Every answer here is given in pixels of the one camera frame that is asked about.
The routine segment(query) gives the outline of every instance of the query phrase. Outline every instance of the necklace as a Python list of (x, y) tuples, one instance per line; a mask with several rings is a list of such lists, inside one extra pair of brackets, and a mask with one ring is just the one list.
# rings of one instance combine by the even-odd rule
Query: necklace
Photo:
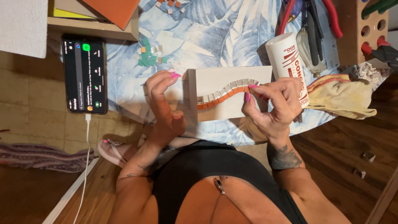
[(210, 219), (210, 224), (213, 224), (214, 212), (216, 211), (217, 204), (219, 203), (220, 197), (221, 197), (222, 195), (225, 195), (225, 196), (229, 199), (229, 201), (231, 201), (231, 202), (234, 204), (234, 206), (240, 211), (240, 213), (242, 213), (242, 215), (243, 215), (247, 220), (249, 220), (249, 222), (250, 222), (251, 224), (253, 224), (253, 222), (243, 213), (243, 211), (242, 211), (242, 210), (241, 210), (241, 209), (228, 197), (228, 195), (225, 194), (224, 186), (222, 185), (221, 181), (220, 181), (220, 180), (217, 180), (217, 178), (214, 178), (214, 185), (216, 185), (217, 189), (220, 190), (220, 194), (219, 194), (219, 197), (217, 198), (216, 205), (214, 206), (213, 214), (211, 215), (211, 219)]

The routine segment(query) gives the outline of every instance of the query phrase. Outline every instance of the white cable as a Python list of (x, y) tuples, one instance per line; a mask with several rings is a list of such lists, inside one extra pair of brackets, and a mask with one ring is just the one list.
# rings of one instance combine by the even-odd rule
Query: white cable
[(84, 190), (86, 189), (88, 159), (89, 159), (89, 157), (90, 157), (90, 150), (91, 150), (91, 145), (90, 145), (90, 143), (88, 142), (88, 130), (89, 130), (89, 128), (90, 128), (91, 114), (86, 114), (86, 121), (87, 121), (87, 136), (86, 136), (86, 140), (87, 140), (87, 144), (88, 144), (89, 148), (88, 148), (88, 151), (87, 151), (86, 169), (84, 170), (84, 184), (83, 184), (82, 200), (80, 201), (79, 210), (77, 210), (77, 214), (76, 214), (75, 220), (73, 221), (73, 224), (76, 223), (77, 216), (79, 215), (80, 209), (81, 209), (81, 207), (82, 207), (82, 204), (83, 204), (83, 196), (84, 196)]

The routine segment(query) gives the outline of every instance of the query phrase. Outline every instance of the blue floral tablecloth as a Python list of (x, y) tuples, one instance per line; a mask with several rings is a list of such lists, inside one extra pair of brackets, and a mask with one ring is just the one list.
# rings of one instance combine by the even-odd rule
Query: blue floral tablecloth
[[(162, 45), (167, 64), (138, 66), (133, 58), (142, 42), (109, 40), (107, 42), (108, 99), (110, 110), (142, 123), (155, 123), (143, 85), (160, 70), (204, 67), (260, 66), (257, 49), (275, 35), (280, 0), (179, 0), (181, 8), (168, 7), (156, 0), (142, 0), (139, 16), (140, 39), (147, 37), (151, 46)], [(289, 23), (285, 32), (297, 33), (301, 16)], [(307, 85), (315, 79), (304, 68)], [(336, 73), (326, 70), (322, 75)], [(182, 110), (187, 118), (184, 136), (250, 145), (265, 137), (249, 118), (195, 122), (189, 110), (187, 77), (180, 78), (166, 92), (173, 110)], [(317, 127), (335, 116), (319, 110), (305, 110), (303, 123), (292, 123), (291, 135)]]

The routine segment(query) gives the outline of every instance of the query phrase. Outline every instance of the black top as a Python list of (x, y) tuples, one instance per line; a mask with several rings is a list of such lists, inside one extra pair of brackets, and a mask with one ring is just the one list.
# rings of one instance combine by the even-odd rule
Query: black top
[(307, 224), (290, 193), (279, 187), (267, 169), (252, 156), (226, 144), (199, 141), (179, 152), (155, 174), (159, 224), (176, 222), (191, 187), (209, 176), (241, 178), (266, 195), (292, 224)]

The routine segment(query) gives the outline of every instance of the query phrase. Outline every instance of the foot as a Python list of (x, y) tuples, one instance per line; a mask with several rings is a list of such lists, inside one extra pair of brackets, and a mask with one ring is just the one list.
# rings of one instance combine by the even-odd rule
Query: foot
[[(101, 147), (104, 149), (104, 151), (114, 157), (114, 158), (119, 158), (115, 154), (115, 152), (112, 150), (111, 144), (120, 144), (116, 141), (113, 140), (103, 140), (101, 141)], [(121, 144), (121, 145), (115, 145), (117, 152), (126, 160), (129, 161), (137, 152), (137, 147), (134, 147), (132, 145), (127, 145), (127, 144)]]

